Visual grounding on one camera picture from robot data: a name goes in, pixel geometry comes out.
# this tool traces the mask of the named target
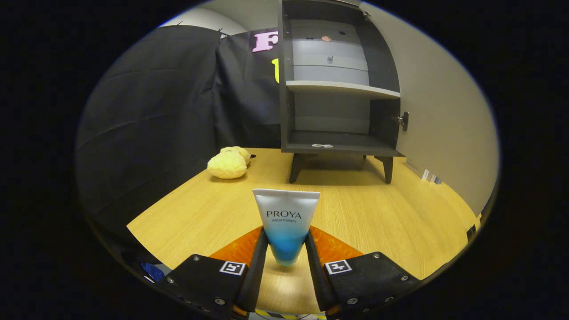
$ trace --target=yellow letter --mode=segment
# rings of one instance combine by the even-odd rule
[[[271,63],[275,65],[275,80],[279,83],[279,58],[274,59]]]

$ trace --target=gray cabinet back panel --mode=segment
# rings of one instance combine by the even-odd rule
[[[366,97],[296,93],[295,127],[296,130],[367,134],[369,105]]]
[[[354,26],[322,20],[291,20],[291,36],[295,80],[369,85],[368,64]],[[323,41],[323,36],[332,41]]]

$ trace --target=blue gradient tube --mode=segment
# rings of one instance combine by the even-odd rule
[[[295,263],[308,234],[320,193],[253,189],[253,195],[277,263]]]

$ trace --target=yellow sponge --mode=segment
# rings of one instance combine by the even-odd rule
[[[247,171],[247,163],[238,152],[221,152],[209,160],[208,171],[221,179],[239,178]]]
[[[220,153],[224,153],[227,151],[239,152],[241,154],[241,156],[245,159],[245,163],[247,165],[249,164],[249,162],[251,162],[251,154],[247,150],[243,149],[242,147],[238,147],[238,146],[225,147],[225,148],[221,149]]]

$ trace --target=cabinet shelf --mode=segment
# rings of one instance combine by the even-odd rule
[[[332,145],[332,148],[313,147]],[[393,147],[368,134],[295,130],[290,133],[284,152],[294,153],[348,153],[378,155],[383,157],[402,157]]]
[[[328,93],[365,96],[375,99],[399,99],[399,92],[370,87],[368,85],[343,83],[334,81],[289,80],[287,88],[295,93]]]

